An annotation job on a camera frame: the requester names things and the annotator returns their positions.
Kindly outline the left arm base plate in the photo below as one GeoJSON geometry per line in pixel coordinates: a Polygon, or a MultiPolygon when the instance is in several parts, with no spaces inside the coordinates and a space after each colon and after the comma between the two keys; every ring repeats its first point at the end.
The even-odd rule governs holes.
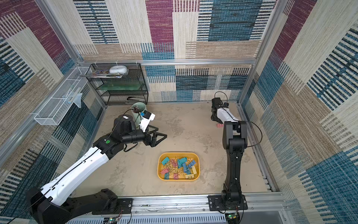
{"type": "Polygon", "coordinates": [[[119,215],[130,214],[133,198],[117,198],[110,205],[99,211],[93,211],[92,215],[119,215]]]}

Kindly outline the blue binder clip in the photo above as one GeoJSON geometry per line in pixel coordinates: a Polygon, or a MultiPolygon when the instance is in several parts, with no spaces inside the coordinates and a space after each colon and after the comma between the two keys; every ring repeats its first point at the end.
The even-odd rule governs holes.
{"type": "Polygon", "coordinates": [[[194,166],[196,164],[196,161],[195,160],[192,160],[188,165],[187,165],[187,167],[188,168],[192,168],[192,166],[194,166]]]}

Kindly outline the teal binder clip carried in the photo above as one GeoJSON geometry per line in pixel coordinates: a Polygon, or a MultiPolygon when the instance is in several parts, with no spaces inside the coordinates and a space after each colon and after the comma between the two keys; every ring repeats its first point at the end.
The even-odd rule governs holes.
{"type": "Polygon", "coordinates": [[[181,159],[178,159],[177,160],[177,165],[178,165],[178,168],[182,168],[183,165],[187,162],[187,158],[186,157],[183,157],[181,159]]]}

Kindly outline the yellow storage tray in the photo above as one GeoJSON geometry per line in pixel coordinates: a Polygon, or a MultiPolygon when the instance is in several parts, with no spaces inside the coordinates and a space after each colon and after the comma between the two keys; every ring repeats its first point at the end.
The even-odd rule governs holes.
{"type": "Polygon", "coordinates": [[[198,157],[197,154],[191,153],[191,152],[166,152],[166,153],[163,153],[158,159],[157,175],[158,175],[158,178],[160,180],[162,180],[162,181],[185,181],[185,182],[195,181],[200,176],[200,160],[199,160],[199,157],[198,157]],[[165,157],[169,157],[170,162],[167,163],[165,166],[163,166],[161,164],[161,161],[165,157]],[[194,166],[197,168],[198,177],[195,178],[194,180],[186,180],[185,179],[185,173],[183,171],[183,167],[178,168],[177,160],[181,159],[183,157],[187,158],[187,162],[183,165],[183,167],[187,166],[192,160],[196,161],[196,164],[194,166]],[[169,180],[165,180],[165,175],[160,174],[160,171],[165,169],[165,168],[169,169],[169,173],[170,173],[170,179],[169,180]],[[173,174],[174,173],[179,173],[180,174],[179,180],[173,180],[173,174]]]}

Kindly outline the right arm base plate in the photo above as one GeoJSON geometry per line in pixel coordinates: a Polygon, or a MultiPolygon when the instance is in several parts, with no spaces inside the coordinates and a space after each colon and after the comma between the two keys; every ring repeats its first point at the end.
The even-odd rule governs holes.
{"type": "Polygon", "coordinates": [[[224,200],[221,195],[208,196],[208,205],[210,211],[243,211],[248,209],[247,200],[244,195],[241,195],[239,201],[224,200]]]}

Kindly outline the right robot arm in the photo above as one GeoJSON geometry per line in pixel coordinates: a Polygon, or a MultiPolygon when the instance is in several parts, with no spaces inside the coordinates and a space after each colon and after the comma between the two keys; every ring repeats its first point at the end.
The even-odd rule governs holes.
{"type": "Polygon", "coordinates": [[[227,174],[221,195],[208,197],[210,210],[221,214],[229,210],[247,210],[240,174],[242,157],[249,147],[248,127],[252,122],[238,120],[228,108],[222,106],[212,107],[211,119],[223,125],[222,144],[227,155],[227,174]]]}

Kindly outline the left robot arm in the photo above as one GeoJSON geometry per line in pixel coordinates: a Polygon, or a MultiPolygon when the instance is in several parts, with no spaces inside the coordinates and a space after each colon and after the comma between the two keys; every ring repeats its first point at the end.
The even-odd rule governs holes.
{"type": "Polygon", "coordinates": [[[119,152],[129,152],[128,144],[143,142],[155,147],[167,138],[151,126],[155,115],[144,111],[139,128],[129,114],[114,120],[110,133],[99,138],[93,146],[71,167],[41,188],[33,187],[26,194],[31,216],[38,224],[65,224],[73,218],[94,212],[95,214],[119,214],[123,203],[109,189],[96,194],[71,198],[73,191],[95,170],[111,160],[119,152]]]}

